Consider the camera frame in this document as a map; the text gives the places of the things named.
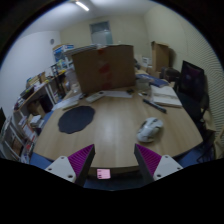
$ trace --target computer screen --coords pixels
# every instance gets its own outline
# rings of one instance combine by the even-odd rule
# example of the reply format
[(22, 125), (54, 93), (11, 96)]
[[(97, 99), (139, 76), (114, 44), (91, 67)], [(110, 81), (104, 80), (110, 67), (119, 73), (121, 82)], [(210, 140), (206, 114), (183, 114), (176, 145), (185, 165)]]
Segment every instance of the computer screen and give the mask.
[(6, 120), (6, 117), (5, 117), (5, 114), (3, 112), (3, 109), (1, 108), (0, 109), (0, 133), (1, 133), (2, 127), (5, 123), (5, 120)]

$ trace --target desk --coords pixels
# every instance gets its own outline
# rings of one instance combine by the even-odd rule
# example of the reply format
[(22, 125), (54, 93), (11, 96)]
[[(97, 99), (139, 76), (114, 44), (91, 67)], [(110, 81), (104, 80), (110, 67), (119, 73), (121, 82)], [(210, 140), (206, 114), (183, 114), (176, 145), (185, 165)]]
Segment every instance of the desk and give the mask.
[[(70, 92), (66, 98), (73, 95), (75, 94)], [(37, 140), (35, 153), (56, 160), (59, 156), (69, 156), (95, 144), (96, 155), (92, 167), (122, 168), (138, 166), (134, 155), (135, 143), (160, 155), (176, 156), (202, 142), (200, 133), (183, 108), (166, 107), (167, 114), (164, 114), (143, 103), (137, 91), (130, 99), (103, 97), (92, 104), (82, 99), (79, 101), (79, 106), (81, 105), (89, 105), (95, 109), (94, 120), (80, 132), (61, 133), (58, 120), (65, 111), (55, 110)], [(164, 128), (154, 142), (139, 143), (136, 139), (137, 131), (148, 117), (161, 119)]]

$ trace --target white wall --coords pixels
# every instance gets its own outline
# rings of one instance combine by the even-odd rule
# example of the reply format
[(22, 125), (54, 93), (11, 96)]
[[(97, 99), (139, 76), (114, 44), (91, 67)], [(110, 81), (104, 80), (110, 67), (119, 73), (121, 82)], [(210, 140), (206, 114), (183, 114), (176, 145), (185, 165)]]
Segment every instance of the white wall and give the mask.
[(38, 32), (18, 39), (9, 50), (0, 70), (0, 107), (6, 116), (26, 88), (26, 80), (55, 63), (52, 48), (61, 44), (58, 31)]
[(224, 125), (224, 73), (212, 47), (191, 23), (166, 7), (155, 6), (144, 18), (149, 42), (164, 42), (173, 49), (170, 66), (181, 71), (185, 60), (204, 69), (218, 133)]
[(123, 15), (104, 16), (74, 24), (61, 31), (62, 43), (83, 47), (92, 43), (90, 27), (92, 23), (109, 21), (113, 44), (130, 44), (134, 46), (135, 54), (149, 57), (150, 45), (146, 24), (143, 16)]

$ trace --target storage box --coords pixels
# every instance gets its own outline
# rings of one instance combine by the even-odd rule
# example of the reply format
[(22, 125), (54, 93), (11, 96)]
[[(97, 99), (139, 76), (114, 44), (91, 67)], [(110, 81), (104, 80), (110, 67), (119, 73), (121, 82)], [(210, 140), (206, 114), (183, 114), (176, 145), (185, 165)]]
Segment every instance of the storage box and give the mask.
[(161, 72), (157, 72), (157, 71), (155, 71), (155, 70), (153, 69), (152, 66), (148, 66), (146, 72), (147, 72), (149, 75), (151, 75), (151, 76), (154, 76), (154, 77), (156, 77), (156, 78), (160, 78), (160, 73), (161, 73)]
[(46, 80), (45, 72), (41, 73), (39, 76), (40, 83), (43, 83)]
[(45, 112), (38, 100), (30, 102), (27, 105), (27, 109), (34, 116), (41, 115), (41, 118), (44, 118), (44, 116), (45, 116)]
[(133, 46), (115, 45), (72, 55), (83, 93), (135, 85)]
[(154, 71), (161, 72), (162, 67), (169, 67), (169, 46), (155, 41), (151, 45), (152, 67)]

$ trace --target small label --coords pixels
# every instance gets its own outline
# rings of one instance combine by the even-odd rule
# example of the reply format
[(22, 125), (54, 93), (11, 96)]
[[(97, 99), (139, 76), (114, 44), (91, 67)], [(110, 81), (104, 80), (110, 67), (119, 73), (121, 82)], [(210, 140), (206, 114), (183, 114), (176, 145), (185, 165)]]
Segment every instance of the small label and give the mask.
[(98, 179), (110, 179), (110, 170), (109, 169), (97, 169), (97, 178)]

